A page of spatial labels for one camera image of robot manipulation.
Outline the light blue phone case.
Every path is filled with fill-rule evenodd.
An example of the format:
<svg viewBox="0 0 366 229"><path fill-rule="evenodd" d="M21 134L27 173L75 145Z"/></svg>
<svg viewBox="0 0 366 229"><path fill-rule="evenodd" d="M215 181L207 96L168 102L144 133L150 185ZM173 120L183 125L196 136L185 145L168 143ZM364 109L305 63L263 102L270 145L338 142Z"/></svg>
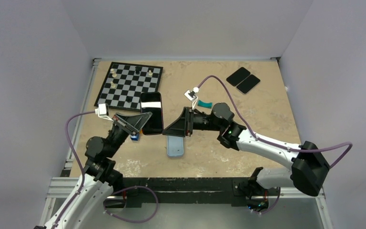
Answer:
<svg viewBox="0 0 366 229"><path fill-rule="evenodd" d="M182 137L167 136L167 156L182 157L184 155L184 141Z"/></svg>

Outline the black phone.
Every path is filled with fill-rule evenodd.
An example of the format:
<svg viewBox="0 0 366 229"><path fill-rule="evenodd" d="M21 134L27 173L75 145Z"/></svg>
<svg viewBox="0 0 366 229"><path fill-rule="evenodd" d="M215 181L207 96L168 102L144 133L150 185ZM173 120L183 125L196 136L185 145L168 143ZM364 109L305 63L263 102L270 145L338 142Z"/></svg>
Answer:
<svg viewBox="0 0 366 229"><path fill-rule="evenodd" d="M228 76L226 78L226 81L232 86L237 86L250 75L251 75L251 72L249 70L247 70L244 67L240 67L230 76Z"/></svg>

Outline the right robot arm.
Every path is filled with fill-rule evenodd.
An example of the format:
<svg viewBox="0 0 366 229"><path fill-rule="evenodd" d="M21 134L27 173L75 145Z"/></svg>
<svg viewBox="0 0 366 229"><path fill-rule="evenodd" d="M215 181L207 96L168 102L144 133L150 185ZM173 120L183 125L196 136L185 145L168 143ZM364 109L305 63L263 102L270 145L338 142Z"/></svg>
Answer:
<svg viewBox="0 0 366 229"><path fill-rule="evenodd" d="M217 131L217 140L224 147L254 153L282 165L279 169L260 167L254 171L248 182L254 194L272 187L295 187L306 195L316 197L330 170L316 144L305 141L298 145L252 136L245 126L234 121L234 113L226 103L215 104L210 114L184 107L181 116L162 134L187 137L192 135L193 130Z"/></svg>

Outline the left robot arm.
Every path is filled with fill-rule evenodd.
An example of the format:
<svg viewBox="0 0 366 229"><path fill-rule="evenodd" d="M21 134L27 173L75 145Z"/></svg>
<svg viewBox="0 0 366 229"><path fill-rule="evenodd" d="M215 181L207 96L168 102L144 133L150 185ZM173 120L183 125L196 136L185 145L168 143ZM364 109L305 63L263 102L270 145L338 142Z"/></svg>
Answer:
<svg viewBox="0 0 366 229"><path fill-rule="evenodd" d="M127 190L123 175L114 169L116 163L111 157L129 136L139 133L152 113L127 116L116 113L110 117L107 110L102 112L98 108L93 113L110 121L112 128L106 138L94 136L87 141L84 166L76 157L81 169L77 184L43 229L81 229L108 196Z"/></svg>

